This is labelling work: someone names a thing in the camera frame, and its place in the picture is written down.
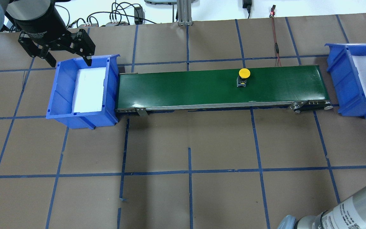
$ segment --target green conveyor belt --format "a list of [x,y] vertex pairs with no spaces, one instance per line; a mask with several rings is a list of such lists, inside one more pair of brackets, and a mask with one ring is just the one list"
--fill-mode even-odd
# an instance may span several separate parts
[[329,100],[317,65],[250,68],[246,87],[239,69],[120,75],[117,110],[210,108]]

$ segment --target blue bin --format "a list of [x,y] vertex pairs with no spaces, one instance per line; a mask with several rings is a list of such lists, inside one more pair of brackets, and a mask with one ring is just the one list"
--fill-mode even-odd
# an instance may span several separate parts
[[[71,129],[97,126],[113,126],[118,122],[115,116],[118,95],[118,55],[92,57],[91,67],[83,58],[60,61],[57,64],[55,81],[53,82],[51,98],[46,113],[47,119],[55,119]],[[73,94],[76,84],[77,71],[85,68],[106,67],[104,79],[103,108],[101,111],[88,113],[72,113]]]
[[333,79],[342,116],[366,118],[366,97],[352,56],[366,56],[366,44],[326,44],[330,47],[327,71]]

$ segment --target cable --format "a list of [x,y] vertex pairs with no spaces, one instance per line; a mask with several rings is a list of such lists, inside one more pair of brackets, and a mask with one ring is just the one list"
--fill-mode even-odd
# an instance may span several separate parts
[[[92,15],[96,14],[96,13],[113,13],[113,12],[108,12],[108,11],[99,11],[99,12],[94,12],[92,14],[90,14],[89,16],[87,16],[87,19],[90,18]],[[127,17],[133,17],[133,18],[138,18],[138,17],[135,17],[135,16],[131,16],[131,15],[126,15],[126,14],[121,14],[121,13],[115,13],[115,14],[118,14],[118,15],[122,15],[122,16],[127,16]],[[150,23],[154,23],[156,24],[156,22],[153,22],[151,20],[148,20],[148,19],[145,19],[145,18],[141,18],[142,20],[145,20],[147,22],[150,22]]]
[[[119,4],[117,5],[117,1],[115,1],[113,4],[111,4],[111,12],[116,11],[116,12],[118,12],[118,13],[119,13],[119,11],[118,11],[118,6],[119,6]],[[111,13],[111,14],[109,15],[109,16],[110,16],[110,20],[111,20],[111,15],[112,15],[112,19],[113,19],[113,21],[115,22],[115,21],[117,20],[117,15],[115,14],[115,20],[114,20],[114,14],[113,14],[113,13]]]
[[77,19],[77,20],[76,20],[76,26],[77,26],[77,28],[78,28],[78,21],[79,21],[79,20],[82,20],[82,21],[84,22],[84,25],[86,24],[84,19],[79,18],[79,19]]
[[281,63],[281,58],[279,56],[279,45],[276,39],[276,28],[275,28],[275,19],[273,17],[272,18],[272,32],[273,32],[273,41],[275,42],[275,52],[276,52],[276,56],[278,58],[278,63],[277,66],[282,67],[282,63]]
[[66,26],[66,28],[68,28],[69,27],[69,25],[70,25],[70,12],[69,12],[69,10],[68,9],[66,9],[65,7],[63,7],[63,6],[59,6],[59,5],[55,5],[55,6],[58,6],[58,7],[60,7],[60,8],[63,8],[63,9],[65,9],[66,11],[67,11],[67,14],[69,15],[69,19],[67,20],[67,26]]
[[96,20],[96,22],[97,22],[97,27],[100,27],[100,26],[98,25],[98,20],[96,19],[96,17],[93,17],[93,16],[90,16],[90,24],[91,24],[91,25],[93,25],[93,23],[91,22],[91,18],[94,18],[94,19]]
[[282,63],[281,63],[281,57],[279,56],[279,45],[276,39],[276,28],[275,28],[275,8],[276,6],[273,5],[272,8],[270,9],[270,14],[269,17],[272,18],[272,32],[273,32],[273,41],[275,42],[275,52],[276,52],[276,57],[277,57],[277,62],[275,63],[275,67],[282,67]]
[[[121,4],[128,4],[129,6],[127,6],[126,8],[123,8],[121,6]],[[138,4],[138,3],[131,4],[131,3],[127,3],[127,2],[122,2],[122,3],[118,4],[116,9],[118,9],[118,7],[120,7],[124,11],[124,13],[126,14],[125,9],[132,6],[134,8],[134,10],[136,11],[137,15],[138,15],[138,22],[139,22],[139,21],[141,21],[142,18],[140,17],[139,12],[138,12],[138,10],[136,9],[136,7],[134,5],[138,5],[139,7],[142,7],[141,4]]]
[[252,5],[248,5],[248,6],[247,6],[248,19],[249,19],[249,17],[251,16],[251,7],[252,7]]
[[15,27],[15,25],[14,24],[12,24],[12,26],[10,27],[10,29],[9,29],[9,32],[13,32],[13,28]]

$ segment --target blue tape grid line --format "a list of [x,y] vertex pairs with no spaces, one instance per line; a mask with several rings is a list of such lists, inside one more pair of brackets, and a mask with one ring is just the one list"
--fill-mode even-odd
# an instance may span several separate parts
[[134,42],[133,42],[133,52],[132,52],[132,68],[131,68],[131,72],[133,73],[134,69],[135,69],[135,54],[136,54],[136,42],[138,39],[138,25],[136,25],[135,27],[135,38],[134,38]]
[[261,155],[260,155],[259,145],[258,145],[258,136],[257,136],[257,129],[255,126],[254,111],[252,108],[250,109],[250,111],[251,111],[252,130],[254,133],[254,140],[255,140],[255,149],[257,151],[258,169],[259,169],[260,180],[261,180],[263,207],[265,209],[266,227],[267,227],[267,229],[270,229],[268,204],[266,202],[265,184],[263,182],[263,168],[262,168]]
[[347,34],[346,34],[346,33],[345,33],[345,31],[344,31],[344,27],[342,26],[342,23],[341,23],[340,17],[338,16],[338,14],[336,14],[336,15],[335,15],[335,17],[337,18],[338,24],[340,25],[340,28],[341,28],[342,34],[344,35],[345,41],[346,41],[347,43],[350,43],[350,41],[348,40]]
[[27,83],[27,81],[28,81],[29,74],[30,74],[30,72],[31,72],[32,65],[33,65],[33,62],[34,62],[34,61],[35,61],[35,58],[32,58],[32,61],[31,61],[30,65],[29,65],[28,73],[26,74],[26,78],[25,78],[25,81],[24,81],[24,84],[23,84],[23,87],[22,87],[21,94],[20,94],[19,99],[18,99],[18,103],[16,104],[15,112],[14,112],[14,114],[13,114],[13,119],[12,119],[12,121],[10,122],[10,126],[9,126],[9,129],[8,129],[8,133],[6,134],[6,138],[5,138],[4,146],[3,146],[3,149],[1,150],[1,154],[0,154],[0,165],[1,165],[1,161],[2,161],[3,156],[4,156],[4,152],[5,152],[6,145],[7,145],[7,143],[8,143],[8,139],[9,139],[10,132],[11,132],[12,127],[13,127],[13,122],[15,121],[16,114],[18,113],[18,109],[19,109],[19,105],[20,105],[21,100],[22,100],[22,96],[24,95],[24,91],[25,91],[26,83]]
[[[314,171],[327,170],[326,167],[296,167],[296,168],[263,168],[262,171]],[[332,170],[354,170],[366,169],[366,165],[332,166]],[[153,171],[153,172],[125,172],[125,176],[153,176],[170,174],[195,174],[195,173],[231,173],[231,172],[259,172],[259,169],[227,169],[227,170],[175,170],[175,171]],[[82,173],[82,174],[59,174],[59,177],[116,177],[122,176],[121,172],[110,173]],[[48,178],[56,177],[55,174],[31,174],[31,175],[0,175],[0,178]]]
[[318,121],[316,111],[313,111],[315,123],[317,125],[318,134],[320,135],[321,145],[323,146],[324,156],[326,157],[327,167],[330,173],[331,182],[333,183],[335,198],[337,199],[337,203],[340,203],[340,196],[338,195],[336,180],[334,179],[333,169],[331,168],[330,159],[327,157],[327,148],[326,144],[324,143],[323,133],[321,132],[320,123]]
[[117,229],[121,226],[121,208],[118,208],[118,215],[117,215]]
[[[281,56],[281,59],[286,58],[314,58],[314,57],[328,57],[328,55],[301,55],[301,56]],[[277,57],[256,57],[256,58],[232,58],[232,59],[202,59],[202,60],[183,60],[183,61],[167,61],[167,62],[148,62],[148,63],[133,63],[133,64],[118,64],[118,66],[138,66],[138,65],[157,65],[157,64],[181,64],[181,63],[204,63],[204,62],[222,62],[222,61],[239,61],[239,60],[256,60],[256,59],[276,59]],[[55,70],[56,68],[33,68],[32,71]],[[28,69],[13,69],[0,70],[0,73],[8,72],[23,72]]]
[[121,172],[121,184],[119,186],[119,198],[123,198],[124,194],[124,178],[125,178],[126,150],[128,147],[128,133],[129,133],[129,119],[126,120],[124,155],[122,156],[122,172]]
[[242,40],[241,40],[241,33],[240,27],[238,26],[238,20],[235,19],[235,26],[237,27],[238,39],[240,41],[240,48],[241,48],[241,57],[242,57],[242,67],[245,68],[245,57],[244,57],[244,49],[242,48]]
[[190,58],[189,58],[189,26],[186,25],[186,62],[187,62],[187,70],[189,71],[189,64],[190,64]]
[[288,20],[287,17],[285,17],[285,20],[286,20],[286,24],[288,25],[288,29],[289,29],[289,33],[290,33],[290,38],[292,38],[293,47],[295,48],[295,53],[296,53],[297,61],[299,62],[299,65],[301,65],[302,62],[300,61],[299,52],[298,52],[297,47],[296,47],[296,42],[295,42],[295,38],[293,37],[292,29],[290,28],[289,20]]
[[42,119],[46,116],[40,115],[40,116],[18,116],[18,117],[0,117],[0,120],[3,119]]
[[49,205],[48,218],[46,220],[46,227],[45,227],[45,229],[48,229],[49,228],[49,224],[50,224],[50,221],[51,221],[51,215],[52,215],[52,209],[53,209],[53,202],[55,201],[55,194],[56,194],[56,189],[57,189],[57,182],[58,182],[58,178],[59,178],[59,174],[60,174],[61,164],[62,164],[62,161],[63,161],[63,152],[64,152],[64,149],[66,147],[67,135],[68,134],[69,134],[69,128],[67,127],[66,128],[66,133],[65,133],[64,139],[63,139],[63,146],[61,148],[60,159],[58,161],[57,172],[56,172],[56,176],[55,176],[55,184],[53,186],[51,203]]
[[190,229],[193,229],[193,184],[192,184],[192,149],[189,148],[189,210]]

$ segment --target robotic arm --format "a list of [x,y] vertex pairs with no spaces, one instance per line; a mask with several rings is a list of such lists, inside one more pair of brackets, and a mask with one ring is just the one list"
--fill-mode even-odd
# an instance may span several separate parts
[[5,11],[22,28],[18,42],[29,56],[45,59],[55,67],[56,60],[49,51],[66,50],[91,66],[96,45],[84,29],[75,33],[67,30],[55,9],[55,0],[0,0],[0,29]]

